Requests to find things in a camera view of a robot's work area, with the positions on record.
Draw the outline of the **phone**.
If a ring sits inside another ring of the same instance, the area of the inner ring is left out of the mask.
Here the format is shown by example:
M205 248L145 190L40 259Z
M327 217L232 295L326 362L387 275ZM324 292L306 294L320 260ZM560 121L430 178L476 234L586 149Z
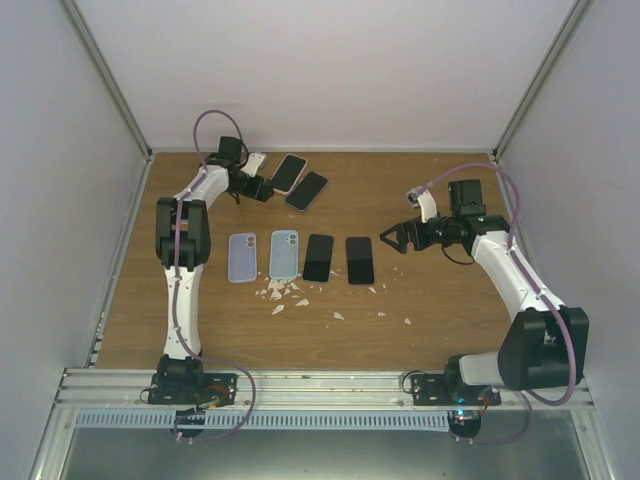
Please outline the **phone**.
M305 212L328 185L328 179L309 172L287 195L285 204L299 212Z
M285 155L271 177L274 192L282 195L289 194L307 164L307 160L302 157L293 154Z
M257 270L257 240L253 232L235 233L228 242L228 280L231 283L255 281Z

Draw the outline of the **purple smartphone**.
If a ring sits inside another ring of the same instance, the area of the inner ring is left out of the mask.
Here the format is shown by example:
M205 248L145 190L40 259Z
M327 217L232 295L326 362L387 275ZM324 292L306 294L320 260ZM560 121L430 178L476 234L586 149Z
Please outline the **purple smartphone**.
M375 283L372 243L369 237L346 239L347 275L350 285Z

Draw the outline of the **light blue phone case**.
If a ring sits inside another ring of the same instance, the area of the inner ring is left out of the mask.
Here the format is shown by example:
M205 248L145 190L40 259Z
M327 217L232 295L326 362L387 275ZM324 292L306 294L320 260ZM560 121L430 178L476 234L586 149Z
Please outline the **light blue phone case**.
M300 238L296 230L275 230L271 234L269 275L276 280L291 280L299 272Z

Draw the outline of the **black smartphone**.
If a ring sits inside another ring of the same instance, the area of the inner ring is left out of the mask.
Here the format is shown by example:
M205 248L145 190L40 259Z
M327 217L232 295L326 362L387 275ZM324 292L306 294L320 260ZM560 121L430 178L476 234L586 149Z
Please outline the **black smartphone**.
M334 237L311 234L308 239L302 278L312 283L329 280L333 255Z

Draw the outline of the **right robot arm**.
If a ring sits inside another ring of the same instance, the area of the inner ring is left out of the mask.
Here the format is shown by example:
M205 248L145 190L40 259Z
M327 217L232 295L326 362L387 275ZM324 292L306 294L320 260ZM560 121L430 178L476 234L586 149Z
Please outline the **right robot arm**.
M449 359L442 382L447 400L464 405L480 388L501 386L532 396L541 389L564 388L560 398L544 402L551 406L567 402L583 378L586 312L567 306L546 287L522 256L507 220L488 214L480 181L450 183L447 216L438 212L425 187L410 190L407 199L419 216L384 231L381 240L401 254L408 249L461 246L488 275L511 319L497 351Z

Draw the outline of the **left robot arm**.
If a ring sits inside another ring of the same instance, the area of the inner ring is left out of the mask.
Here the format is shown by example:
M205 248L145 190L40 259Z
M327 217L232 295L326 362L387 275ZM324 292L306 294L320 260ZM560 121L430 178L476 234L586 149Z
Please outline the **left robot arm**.
M258 175L264 161L242 139L223 136L181 192L157 201L155 252L167 283L168 330L148 394L152 404L204 404L216 391L206 386L198 328L200 281L212 249L208 213L224 193L236 202L268 201L273 188Z

